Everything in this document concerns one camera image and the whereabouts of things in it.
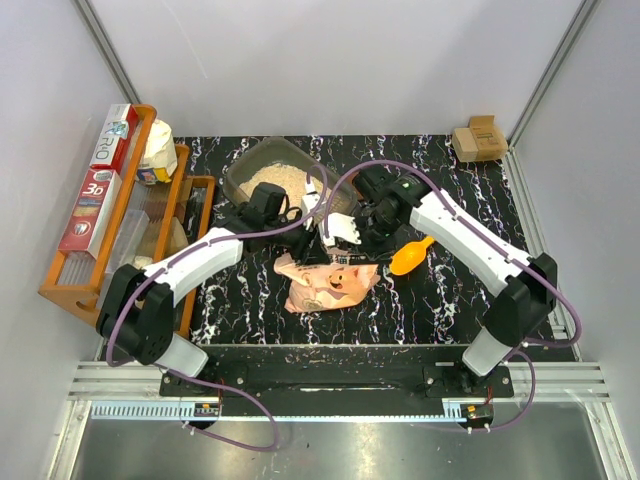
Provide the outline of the yellow plastic litter scoop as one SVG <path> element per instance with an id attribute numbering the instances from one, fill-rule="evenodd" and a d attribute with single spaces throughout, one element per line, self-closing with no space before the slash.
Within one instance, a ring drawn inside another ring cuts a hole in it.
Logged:
<path id="1" fill-rule="evenodd" d="M 431 236 L 407 243 L 392 256 L 390 272 L 395 276 L 409 274 L 425 260 L 428 249 L 434 243 L 435 239 Z"/>

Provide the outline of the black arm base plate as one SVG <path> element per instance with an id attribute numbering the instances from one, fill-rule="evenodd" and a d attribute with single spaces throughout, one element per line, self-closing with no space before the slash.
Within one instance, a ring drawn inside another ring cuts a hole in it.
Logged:
<path id="1" fill-rule="evenodd" d="M 427 398 L 509 399 L 511 375 L 476 378 L 456 345 L 209 345 L 200 377 L 244 390 L 382 390 Z"/>

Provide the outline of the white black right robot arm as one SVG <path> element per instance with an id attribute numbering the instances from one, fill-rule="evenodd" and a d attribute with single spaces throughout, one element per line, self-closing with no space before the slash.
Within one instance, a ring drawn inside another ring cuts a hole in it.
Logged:
<path id="1" fill-rule="evenodd" d="M 374 165 L 357 173 L 352 185 L 371 205 L 356 220 L 364 246 L 380 247 L 400 227 L 410 226 L 463 262 L 493 297 L 454 373 L 460 392 L 480 394 L 495 367 L 555 309 L 557 263 L 545 253 L 533 257 L 502 240 L 425 176 L 394 177 Z"/>

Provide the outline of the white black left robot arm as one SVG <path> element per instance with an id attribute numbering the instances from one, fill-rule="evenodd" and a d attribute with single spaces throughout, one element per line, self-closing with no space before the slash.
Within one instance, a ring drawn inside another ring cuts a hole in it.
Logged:
<path id="1" fill-rule="evenodd" d="M 136 268 L 116 270 L 102 305 L 97 332 L 107 340 L 106 361 L 121 366 L 131 361 L 182 374 L 182 384 L 195 395 L 213 390 L 215 369 L 208 355 L 174 330 L 176 307 L 188 293 L 214 274 L 239 263 L 266 244 L 299 253 L 310 241 L 313 215 L 322 208 L 327 190 L 306 184 L 300 212 L 287 220 L 281 206 L 285 190 L 262 182 L 250 200 L 236 207 L 203 237 L 178 253 Z"/>

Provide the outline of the pink cat litter bag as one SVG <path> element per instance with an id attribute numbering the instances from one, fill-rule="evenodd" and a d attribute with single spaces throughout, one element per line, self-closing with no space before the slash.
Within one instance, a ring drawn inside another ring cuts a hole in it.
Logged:
<path id="1" fill-rule="evenodd" d="M 380 280 L 375 264 L 298 265 L 290 254 L 275 260 L 274 272 L 291 281 L 285 302 L 290 313 L 354 307 Z"/>

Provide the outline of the grey plastic litter box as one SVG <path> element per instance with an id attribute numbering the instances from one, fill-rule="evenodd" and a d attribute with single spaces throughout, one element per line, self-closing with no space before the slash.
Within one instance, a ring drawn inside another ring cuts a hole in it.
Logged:
<path id="1" fill-rule="evenodd" d="M 315 191 L 323 188 L 319 162 L 283 137 L 269 137 L 243 153 L 227 170 L 223 193 L 234 205 L 248 202 L 254 189 L 262 182 L 283 188 L 289 207 L 301 207 L 307 193 L 307 175 Z"/>

